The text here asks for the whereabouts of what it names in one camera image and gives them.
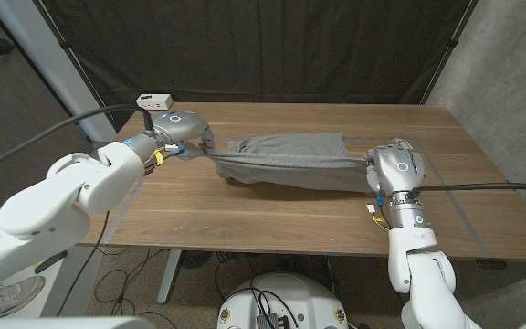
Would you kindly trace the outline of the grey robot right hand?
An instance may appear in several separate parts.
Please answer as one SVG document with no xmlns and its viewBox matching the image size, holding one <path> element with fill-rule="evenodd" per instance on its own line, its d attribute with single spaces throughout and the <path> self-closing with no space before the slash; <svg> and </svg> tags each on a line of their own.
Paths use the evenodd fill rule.
<svg viewBox="0 0 526 329">
<path fill-rule="evenodd" d="M 424 183 L 423 155 L 405 139 L 395 138 L 388 145 L 368 150 L 364 160 L 368 185 L 375 192 L 391 196 Z"/>
</svg>

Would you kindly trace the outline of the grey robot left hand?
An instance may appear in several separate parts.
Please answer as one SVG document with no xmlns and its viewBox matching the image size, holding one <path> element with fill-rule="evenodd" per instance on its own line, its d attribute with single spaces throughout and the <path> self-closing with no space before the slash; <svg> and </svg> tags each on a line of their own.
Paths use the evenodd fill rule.
<svg viewBox="0 0 526 329">
<path fill-rule="evenodd" d="M 191 160 L 215 149 L 208 122 L 192 111 L 168 111 L 153 119 L 155 138 L 171 156 Z"/>
</svg>

